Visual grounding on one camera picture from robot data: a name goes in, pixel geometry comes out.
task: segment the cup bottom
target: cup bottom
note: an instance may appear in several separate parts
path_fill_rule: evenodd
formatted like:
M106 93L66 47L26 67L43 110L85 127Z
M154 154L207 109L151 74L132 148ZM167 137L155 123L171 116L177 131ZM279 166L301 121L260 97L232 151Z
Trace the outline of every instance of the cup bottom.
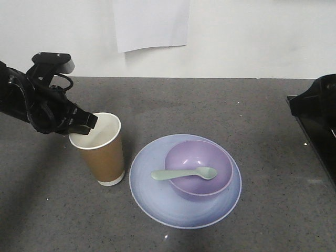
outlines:
M124 176L125 176L125 171L123 171L122 174L117 179L112 180L110 182L101 182L99 180L97 180L97 181L98 181L99 184L101 184L103 186L112 186L112 185L118 184L124 178Z

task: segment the white cup rim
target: white cup rim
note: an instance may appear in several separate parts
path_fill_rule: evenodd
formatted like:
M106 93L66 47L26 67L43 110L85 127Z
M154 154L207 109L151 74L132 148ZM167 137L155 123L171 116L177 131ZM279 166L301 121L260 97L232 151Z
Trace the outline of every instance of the white cup rim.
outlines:
M71 133L71 134L69 134L69 140L70 140L70 142L71 142L71 144L73 145L73 146L75 146L76 148L79 148L79 149L81 149L81 150L95 150L95 149L99 149L99 148L102 148L102 147L104 147L105 145L108 145L109 143L111 143L113 140L115 140L116 138L117 138L117 136L119 135L119 133L120 133L120 129L121 129L121 122L120 122L120 119L115 115L115 114L111 114L111 113L107 113L107 112L98 112L98 113L94 113L94 115L100 115L100 114L107 114L107 115L109 115L109 116L112 116L112 117L114 117L115 119L117 119L117 121L118 121L118 130L117 130L117 132L115 133L115 135L109 140L109 141L107 141L107 142L105 142L105 143L103 143L103 144L101 144L101 145L97 145L97 146L93 146L93 147L82 147L82 146L79 146L78 144L76 144L75 142L74 142L74 140L72 139L72 136L74 136L74 135L80 135L80 134L77 134L77 133Z

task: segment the speckled gray surface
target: speckled gray surface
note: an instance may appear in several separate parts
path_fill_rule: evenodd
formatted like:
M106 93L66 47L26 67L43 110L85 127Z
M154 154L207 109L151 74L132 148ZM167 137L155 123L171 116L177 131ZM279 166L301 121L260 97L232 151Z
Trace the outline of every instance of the speckled gray surface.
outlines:
M0 114L0 251L336 251L336 194L286 103L312 80L74 78L68 98L122 122L127 169L149 142L208 138L237 162L233 212L197 230L137 206L127 173L103 187L68 137Z

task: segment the purple bowl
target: purple bowl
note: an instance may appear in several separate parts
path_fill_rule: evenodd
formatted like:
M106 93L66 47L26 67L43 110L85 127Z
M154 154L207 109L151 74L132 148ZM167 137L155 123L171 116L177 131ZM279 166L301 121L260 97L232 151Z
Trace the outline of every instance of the purple bowl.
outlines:
M231 182L232 161L224 149L212 143L201 140L185 141L171 148L165 158L166 170L189 170L199 166L215 168L217 176L212 180L205 180L199 176L170 180L178 194L187 200L213 198Z

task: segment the white wall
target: white wall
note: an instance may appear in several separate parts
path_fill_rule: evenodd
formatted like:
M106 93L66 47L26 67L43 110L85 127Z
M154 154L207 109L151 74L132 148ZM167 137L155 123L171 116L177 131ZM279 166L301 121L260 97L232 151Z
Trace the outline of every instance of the white wall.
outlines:
M312 79L336 72L336 1L191 0L187 46L118 53L115 37L112 0L0 0L0 60L21 71L54 51L73 76Z

